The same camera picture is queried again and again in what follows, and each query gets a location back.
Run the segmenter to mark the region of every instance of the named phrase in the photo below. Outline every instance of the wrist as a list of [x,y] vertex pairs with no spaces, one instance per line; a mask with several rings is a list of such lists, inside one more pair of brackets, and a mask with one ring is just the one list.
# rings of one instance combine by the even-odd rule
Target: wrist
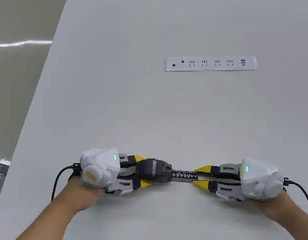
[[57,206],[60,212],[71,218],[79,212],[78,208],[70,204],[70,202],[66,201],[66,199],[62,198],[61,196],[55,198],[51,204]]

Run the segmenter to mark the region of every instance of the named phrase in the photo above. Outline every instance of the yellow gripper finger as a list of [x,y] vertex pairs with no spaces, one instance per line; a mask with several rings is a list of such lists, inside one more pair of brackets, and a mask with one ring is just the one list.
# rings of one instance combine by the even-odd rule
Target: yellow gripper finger
[[208,189],[209,180],[194,180],[192,181],[192,183],[204,189],[206,192],[209,192],[209,189]]
[[207,166],[202,166],[201,168],[198,168],[198,169],[195,169],[196,172],[206,172],[206,173],[210,173],[212,169],[212,166],[211,165],[207,165]]

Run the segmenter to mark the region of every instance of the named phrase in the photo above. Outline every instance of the forearm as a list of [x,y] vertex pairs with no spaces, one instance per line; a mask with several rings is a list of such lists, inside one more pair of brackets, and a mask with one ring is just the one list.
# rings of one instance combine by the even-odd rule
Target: forearm
[[56,198],[17,240],[61,240],[75,214],[65,202]]
[[296,204],[281,214],[277,223],[283,226],[295,239],[308,240],[308,214]]

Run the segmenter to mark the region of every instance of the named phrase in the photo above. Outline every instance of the yellow plastic part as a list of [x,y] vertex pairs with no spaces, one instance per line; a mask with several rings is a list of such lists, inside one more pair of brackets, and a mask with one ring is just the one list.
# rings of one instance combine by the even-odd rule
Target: yellow plastic part
[[195,180],[195,181],[192,181],[192,183],[195,184],[196,186],[204,189],[206,192],[209,192],[209,190],[208,190],[209,180]]
[[146,159],[146,158],[139,156],[139,155],[134,155],[134,157],[135,157],[136,162],[140,162],[140,161]]
[[211,170],[212,166],[211,165],[208,165],[208,166],[202,166],[201,168],[198,168],[196,169],[195,171],[196,172],[206,172],[206,173],[210,173],[210,170]]
[[147,179],[141,179],[140,180],[140,188],[137,189],[137,190],[140,190],[140,189],[143,189],[145,187],[148,187],[150,185],[152,185],[154,182],[151,181],[151,180],[147,180]]

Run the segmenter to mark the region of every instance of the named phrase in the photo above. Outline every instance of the socket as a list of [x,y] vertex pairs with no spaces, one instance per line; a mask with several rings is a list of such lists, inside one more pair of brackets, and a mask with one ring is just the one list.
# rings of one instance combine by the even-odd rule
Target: socket
[[254,56],[169,57],[165,61],[168,72],[185,71],[254,71]]

